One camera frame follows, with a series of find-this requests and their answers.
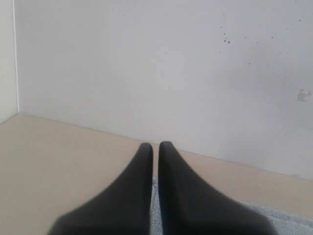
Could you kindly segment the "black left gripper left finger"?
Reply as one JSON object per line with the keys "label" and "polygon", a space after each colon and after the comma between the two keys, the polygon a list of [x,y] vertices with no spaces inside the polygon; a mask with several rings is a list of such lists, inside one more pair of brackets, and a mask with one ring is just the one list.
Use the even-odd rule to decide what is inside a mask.
{"label": "black left gripper left finger", "polygon": [[128,166],[100,194],[60,216],[50,235],[148,235],[153,149],[142,143]]}

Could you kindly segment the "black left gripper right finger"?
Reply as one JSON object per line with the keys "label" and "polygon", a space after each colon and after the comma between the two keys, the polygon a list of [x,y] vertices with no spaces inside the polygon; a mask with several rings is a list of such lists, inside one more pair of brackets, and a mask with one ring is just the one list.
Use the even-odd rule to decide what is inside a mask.
{"label": "black left gripper right finger", "polygon": [[170,141],[159,145],[158,194],[165,235],[275,235],[263,215],[203,180]]}

